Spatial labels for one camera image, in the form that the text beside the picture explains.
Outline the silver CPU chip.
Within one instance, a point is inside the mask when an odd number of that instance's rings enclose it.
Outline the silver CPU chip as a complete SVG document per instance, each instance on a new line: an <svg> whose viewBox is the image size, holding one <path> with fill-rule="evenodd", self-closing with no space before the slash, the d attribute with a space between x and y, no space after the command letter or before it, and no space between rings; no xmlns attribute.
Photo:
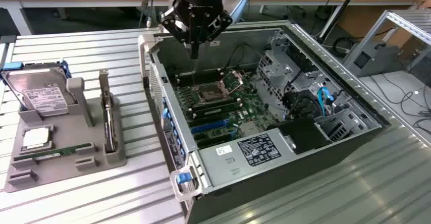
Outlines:
<svg viewBox="0 0 431 224"><path fill-rule="evenodd" d="M22 149L33 149L42 147L49 139L49 129L47 128L37 128L26 130L23 133L22 139Z"/></svg>

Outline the green motherboard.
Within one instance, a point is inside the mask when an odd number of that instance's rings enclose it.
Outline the green motherboard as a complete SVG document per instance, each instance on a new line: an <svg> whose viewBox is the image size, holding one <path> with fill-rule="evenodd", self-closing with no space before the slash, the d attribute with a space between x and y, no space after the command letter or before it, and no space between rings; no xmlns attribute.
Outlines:
<svg viewBox="0 0 431 224"><path fill-rule="evenodd" d="M218 120L229 119L229 123L225 127L214 128L212 130L190 134L194 142L202 136L212 137L226 133L232 134L232 140L234 140L244 137L238 131L238 126L244 122L253 121L257 126L264 127L266 130L266 128L278 121L276 115L270 113L270 110L273 108L262 102L257 95L257 90L253 86L253 74L242 70L234 71L242 76L242 86L240 86L233 93L226 95L226 100L213 101L209 103L200 102L196 87L206 83L218 82L218 80L229 71L226 72L216 70L214 73L194 75L194 87L190 86L190 75L174 75L173 91L189 130L194 126L200 126ZM192 112L196 109L202 109L205 107L212 107L233 102L242 103L242 106L234 111L216 114L204 118L193 118L192 116Z"/></svg>

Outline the green RAM stick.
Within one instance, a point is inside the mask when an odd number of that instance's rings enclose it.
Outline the green RAM stick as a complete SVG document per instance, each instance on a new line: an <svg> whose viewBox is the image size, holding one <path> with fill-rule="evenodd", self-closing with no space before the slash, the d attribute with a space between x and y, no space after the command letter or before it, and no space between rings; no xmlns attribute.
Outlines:
<svg viewBox="0 0 431 224"><path fill-rule="evenodd" d="M22 156L13 157L13 160L14 161L23 160L23 159L35 158L35 157L41 157L41 156L45 156L49 154L55 154L55 153L58 153L59 155L70 155L70 154L74 154L75 149L89 147L89 146L90 146L90 143L85 143L85 144L74 145L70 147L47 150L45 152L30 153L30 154L26 154Z"/></svg>

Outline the blue expansion slot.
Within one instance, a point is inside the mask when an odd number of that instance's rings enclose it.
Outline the blue expansion slot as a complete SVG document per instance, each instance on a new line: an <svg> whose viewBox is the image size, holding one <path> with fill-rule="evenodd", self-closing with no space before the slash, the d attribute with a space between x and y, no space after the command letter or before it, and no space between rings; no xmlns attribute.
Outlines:
<svg viewBox="0 0 431 224"><path fill-rule="evenodd" d="M190 133L196 134L214 128L225 127L229 123L229 119L218 120L212 123L202 124L190 128Z"/></svg>

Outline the metal socket cover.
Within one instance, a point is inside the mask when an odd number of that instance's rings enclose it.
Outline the metal socket cover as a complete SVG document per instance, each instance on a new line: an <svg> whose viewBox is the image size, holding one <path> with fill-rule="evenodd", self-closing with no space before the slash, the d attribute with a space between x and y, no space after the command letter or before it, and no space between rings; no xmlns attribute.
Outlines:
<svg viewBox="0 0 431 224"><path fill-rule="evenodd" d="M218 80L218 88L225 95L233 93L242 84L242 76L234 70L229 71Z"/></svg>

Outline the CPU socket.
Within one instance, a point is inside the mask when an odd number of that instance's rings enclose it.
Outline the CPU socket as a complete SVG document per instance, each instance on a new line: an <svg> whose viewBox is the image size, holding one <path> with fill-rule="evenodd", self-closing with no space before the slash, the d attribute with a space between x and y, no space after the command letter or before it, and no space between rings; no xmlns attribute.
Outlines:
<svg viewBox="0 0 431 224"><path fill-rule="evenodd" d="M206 83L196 87L200 102L209 103L213 101L226 100L228 96L224 93L218 82Z"/></svg>

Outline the black RAM stick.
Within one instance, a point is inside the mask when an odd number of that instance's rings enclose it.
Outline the black RAM stick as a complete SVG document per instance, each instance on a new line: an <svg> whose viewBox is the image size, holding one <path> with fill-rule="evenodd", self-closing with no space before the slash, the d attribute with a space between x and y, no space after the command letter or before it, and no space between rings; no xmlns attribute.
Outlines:
<svg viewBox="0 0 431 224"><path fill-rule="evenodd" d="M241 102L233 102L233 103L228 103L228 104L222 104L212 107L205 107L202 109L193 110L192 116L193 118L204 118L216 114L222 114L222 113L234 111L241 106L242 106Z"/></svg>

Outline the aluminium profile frame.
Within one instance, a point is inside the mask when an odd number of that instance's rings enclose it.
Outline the aluminium profile frame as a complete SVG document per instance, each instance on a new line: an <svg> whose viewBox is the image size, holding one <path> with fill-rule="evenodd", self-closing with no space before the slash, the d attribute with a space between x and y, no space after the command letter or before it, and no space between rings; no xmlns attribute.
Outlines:
<svg viewBox="0 0 431 224"><path fill-rule="evenodd" d="M410 62L409 69L422 60L431 53L431 10L385 10L372 25L368 33L365 34L358 46L350 51L344 59L344 66L349 67L360 55L361 49L365 44L372 40L377 34L377 30L385 23L390 21L396 27L405 30L412 36L426 44L424 49L413 61Z"/></svg>

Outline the green graphics card black fan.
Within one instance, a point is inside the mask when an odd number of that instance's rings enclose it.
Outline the green graphics card black fan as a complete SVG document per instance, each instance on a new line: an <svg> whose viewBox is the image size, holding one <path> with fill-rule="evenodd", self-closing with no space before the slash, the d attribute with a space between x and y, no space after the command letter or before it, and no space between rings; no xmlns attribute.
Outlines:
<svg viewBox="0 0 431 224"><path fill-rule="evenodd" d="M98 83L99 83L99 99L101 99L101 110L103 120L103 133L105 133L105 152L111 153L117 150L117 142L114 139L114 127L113 127L113 103L107 84L107 71L99 70L98 72Z"/></svg>

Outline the black open PC case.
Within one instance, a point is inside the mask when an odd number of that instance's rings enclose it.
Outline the black open PC case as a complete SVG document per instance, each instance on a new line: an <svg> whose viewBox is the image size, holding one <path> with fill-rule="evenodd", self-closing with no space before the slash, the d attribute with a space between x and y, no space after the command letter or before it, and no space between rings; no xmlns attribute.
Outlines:
<svg viewBox="0 0 431 224"><path fill-rule="evenodd" d="M388 126L364 95L353 90L354 82L337 59L297 24L262 22L232 26L216 41L201 46L194 75L214 73L216 70L242 70L250 72L256 79L264 52L280 50L301 52L325 79L318 87L285 93L281 98L284 109L270 110L278 121L266 130L277 128L290 140L289 149L297 159L237 183L213 188L198 155L204 148L196 145L173 91L174 75L190 75L192 61L168 33L154 31L138 36L137 48L144 88L168 161L169 183L184 209L186 224L208 220L334 166ZM381 128L332 142L314 118L329 116L345 108L366 115L381 124ZM192 174L192 181L177 184L176 176L186 172Z"/></svg>

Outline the black expansion slot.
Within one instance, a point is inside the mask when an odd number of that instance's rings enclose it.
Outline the black expansion slot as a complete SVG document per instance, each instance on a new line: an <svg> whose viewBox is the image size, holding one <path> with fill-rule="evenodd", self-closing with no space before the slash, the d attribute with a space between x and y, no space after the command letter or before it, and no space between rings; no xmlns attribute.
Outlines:
<svg viewBox="0 0 431 224"><path fill-rule="evenodd" d="M198 148L206 148L210 146L214 146L217 144L229 142L232 140L232 134L226 133L222 135L217 135L217 136L202 136L201 138L198 138L196 140L196 144Z"/></svg>

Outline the silver disk bay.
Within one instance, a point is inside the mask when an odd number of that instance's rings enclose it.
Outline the silver disk bay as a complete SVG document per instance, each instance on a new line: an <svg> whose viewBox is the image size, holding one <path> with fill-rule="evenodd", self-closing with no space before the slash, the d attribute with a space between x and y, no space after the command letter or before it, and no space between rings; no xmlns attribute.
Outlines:
<svg viewBox="0 0 431 224"><path fill-rule="evenodd" d="M348 108L329 116L316 117L314 123L332 142L338 142L348 137L354 137L381 128L381 124L368 118L366 115L356 114Z"/></svg>

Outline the grey computer tower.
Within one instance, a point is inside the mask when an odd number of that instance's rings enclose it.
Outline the grey computer tower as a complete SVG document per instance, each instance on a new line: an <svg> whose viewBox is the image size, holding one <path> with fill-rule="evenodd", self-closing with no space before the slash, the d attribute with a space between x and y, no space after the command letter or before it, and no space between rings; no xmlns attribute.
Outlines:
<svg viewBox="0 0 431 224"><path fill-rule="evenodd" d="M352 45L352 48L342 60L344 67L357 78L400 71L404 69L398 61L398 47L388 45L382 41L368 42L361 48L354 60L348 62L346 58L357 48L358 44L360 43L354 43Z"/></svg>

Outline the black stand pole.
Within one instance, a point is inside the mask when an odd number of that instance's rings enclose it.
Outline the black stand pole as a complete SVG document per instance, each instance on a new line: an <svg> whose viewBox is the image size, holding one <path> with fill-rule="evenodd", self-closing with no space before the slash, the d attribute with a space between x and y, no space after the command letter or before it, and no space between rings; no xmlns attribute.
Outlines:
<svg viewBox="0 0 431 224"><path fill-rule="evenodd" d="M329 35L329 32L330 30L333 29L333 26L338 20L338 17L345 9L345 7L348 6L350 0L344 0L342 4L340 6L336 7L324 27L322 27L322 30L321 30L321 33L318 34L318 37L317 37L317 42L318 43L322 43Z"/></svg>

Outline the silver power supply unit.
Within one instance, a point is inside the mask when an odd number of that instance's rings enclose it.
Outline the silver power supply unit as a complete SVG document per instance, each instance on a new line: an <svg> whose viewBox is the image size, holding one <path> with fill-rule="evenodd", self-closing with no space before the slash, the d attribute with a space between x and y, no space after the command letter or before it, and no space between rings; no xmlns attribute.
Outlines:
<svg viewBox="0 0 431 224"><path fill-rule="evenodd" d="M274 128L200 150L210 186L222 188L292 162L289 144Z"/></svg>

